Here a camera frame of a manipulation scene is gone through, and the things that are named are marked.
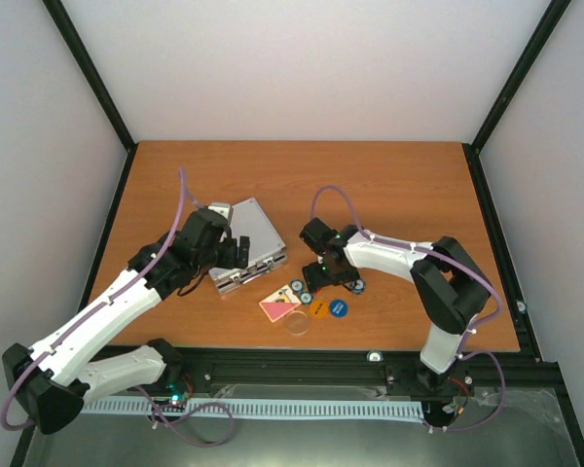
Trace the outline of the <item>blue green chip stack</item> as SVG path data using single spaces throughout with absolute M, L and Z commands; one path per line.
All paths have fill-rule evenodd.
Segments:
M 366 283 L 362 279 L 358 279 L 352 283 L 350 291 L 355 295 L 361 295 L 366 289 Z

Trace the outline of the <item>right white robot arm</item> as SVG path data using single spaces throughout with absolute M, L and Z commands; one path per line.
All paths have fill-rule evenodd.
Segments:
M 495 295 L 461 244 L 449 236 L 434 243 L 407 242 L 354 225 L 338 232 L 318 218 L 302 228 L 300 239 L 317 256 L 302 268 L 311 295 L 330 286 L 359 295 L 365 289 L 363 269 L 414 284 L 431 322 L 416 379 L 423 391 L 437 392 L 461 354 L 465 337 L 474 332 L 477 316 Z

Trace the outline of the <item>pink yellow card deck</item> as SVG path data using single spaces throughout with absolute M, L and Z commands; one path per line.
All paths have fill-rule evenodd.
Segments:
M 272 322 L 285 317 L 301 304 L 289 285 L 284 285 L 261 300 L 258 305 Z

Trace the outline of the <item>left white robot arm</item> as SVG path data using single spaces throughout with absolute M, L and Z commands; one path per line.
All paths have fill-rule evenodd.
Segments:
M 111 285 L 70 321 L 30 346 L 10 345 L 2 355 L 9 402 L 18 402 L 34 426 L 53 434 L 84 405 L 135 385 L 176 389 L 183 368 L 163 340 L 102 361 L 93 358 L 128 324 L 170 295 L 193 293 L 211 269 L 247 266 L 250 240 L 232 236 L 233 208 L 200 207 L 183 228 L 172 228 L 142 247 Z

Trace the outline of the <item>aluminium poker case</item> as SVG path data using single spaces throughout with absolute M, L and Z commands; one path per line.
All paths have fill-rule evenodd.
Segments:
M 244 269 L 212 269 L 209 272 L 220 295 L 283 266 L 287 246 L 256 198 L 232 206 L 231 232 L 234 238 L 249 238 L 248 262 Z

